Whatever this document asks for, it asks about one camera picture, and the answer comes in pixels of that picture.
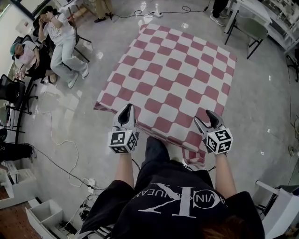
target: checkered tablecloth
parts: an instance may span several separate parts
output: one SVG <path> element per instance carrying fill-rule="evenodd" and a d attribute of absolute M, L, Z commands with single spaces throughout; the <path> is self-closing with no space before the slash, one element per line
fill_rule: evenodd
<path fill-rule="evenodd" d="M 183 149 L 187 163 L 204 166 L 206 148 L 193 122 L 209 123 L 205 110 L 222 115 L 236 57 L 171 28 L 145 24 L 101 91 L 95 109 L 135 106 L 138 128 Z"/>

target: person with teal hair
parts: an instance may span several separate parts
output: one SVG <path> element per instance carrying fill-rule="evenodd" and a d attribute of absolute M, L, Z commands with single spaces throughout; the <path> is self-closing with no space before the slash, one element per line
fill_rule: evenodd
<path fill-rule="evenodd" d="M 24 78 L 25 73 L 34 79 L 50 76 L 50 83 L 56 82 L 56 75 L 51 70 L 51 58 L 47 52 L 40 51 L 31 41 L 23 44 L 14 43 L 10 47 L 10 54 L 14 56 L 14 62 L 19 72 L 18 78 Z"/>

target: gray tiled floor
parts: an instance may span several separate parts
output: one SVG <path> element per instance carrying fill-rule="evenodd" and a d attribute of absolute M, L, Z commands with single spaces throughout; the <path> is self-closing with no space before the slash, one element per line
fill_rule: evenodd
<path fill-rule="evenodd" d="M 202 10 L 207 3 L 207 0 L 120 0 L 114 1 L 114 6 L 117 14 L 126 16 L 143 7 L 146 7 L 144 13 L 152 11 L 156 4 L 160 11 L 180 11 L 183 5 Z M 270 38 L 249 60 L 246 60 L 246 43 L 249 40 L 237 30 L 224 46 L 227 36 L 224 28 L 209 19 L 212 5 L 205 13 L 165 14 L 159 19 L 114 17 L 112 21 L 95 24 L 94 17 L 87 14 L 78 21 L 79 34 L 93 42 L 92 46 L 86 43 L 79 46 L 91 60 L 89 76 L 84 81 L 79 80 L 71 90 L 63 81 L 56 86 L 40 85 L 37 94 L 42 96 L 48 91 L 52 95 L 47 94 L 43 100 L 35 100 L 32 104 L 36 113 L 52 111 L 53 138 L 57 142 L 76 142 L 79 160 L 72 173 L 80 178 L 95 178 L 98 187 L 106 187 L 113 180 L 117 157 L 107 150 L 107 133 L 111 129 L 113 114 L 94 111 L 93 105 L 114 65 L 137 35 L 139 26 L 151 22 L 208 40 L 237 56 L 235 75 L 223 114 L 226 126 L 234 136 L 229 161 L 237 189 L 249 191 L 260 202 L 267 195 L 257 189 L 256 180 L 271 186 L 288 184 L 297 161 L 295 156 L 289 156 L 287 147 L 295 142 L 290 120 L 293 122 L 299 113 L 299 84 L 295 83 L 292 71 L 289 80 L 283 52 Z M 183 28 L 183 23 L 188 24 L 188 28 Z M 26 129 L 22 137 L 24 142 L 35 145 L 66 170 L 73 167 L 76 149 L 70 143 L 56 146 L 52 141 L 50 114 L 26 115 L 22 127 Z M 139 164 L 143 161 L 146 138 L 145 134 L 141 134 L 138 148 L 133 153 Z M 171 155 L 181 157 L 179 148 L 170 148 Z M 207 156 L 206 165 L 208 169 L 214 166 L 212 155 Z M 87 196 L 87 187 L 71 186 L 68 175 L 40 154 L 31 167 L 39 180 L 41 198 L 53 198 L 69 219 Z M 79 227 L 81 223 L 77 215 L 74 224 Z"/>

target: fiducial marker cube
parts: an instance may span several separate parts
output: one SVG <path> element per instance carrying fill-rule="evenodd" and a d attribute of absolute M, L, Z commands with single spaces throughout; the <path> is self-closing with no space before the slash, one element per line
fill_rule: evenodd
<path fill-rule="evenodd" d="M 114 131 L 108 133 L 109 147 L 116 154 L 129 154 L 132 152 L 137 138 L 132 130 Z"/>
<path fill-rule="evenodd" d="M 207 134 L 206 145 L 216 155 L 229 151 L 233 144 L 233 136 L 228 128 Z"/>

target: white t-shirt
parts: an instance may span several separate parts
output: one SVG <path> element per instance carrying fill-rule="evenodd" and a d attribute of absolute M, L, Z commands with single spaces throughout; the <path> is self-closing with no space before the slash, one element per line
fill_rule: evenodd
<path fill-rule="evenodd" d="M 23 55 L 19 56 L 19 58 L 15 58 L 15 65 L 21 69 L 22 66 L 25 66 L 27 70 L 29 70 L 33 64 L 36 62 L 36 56 L 34 54 L 34 49 L 37 47 L 31 41 L 25 41 L 23 44 Z"/>
<path fill-rule="evenodd" d="M 69 24 L 67 18 L 63 13 L 58 14 L 54 17 L 63 25 L 61 28 L 56 28 L 52 22 L 48 22 L 43 29 L 43 34 L 45 35 L 45 37 L 49 35 L 55 45 L 61 44 L 70 36 L 75 37 L 75 29 Z"/>

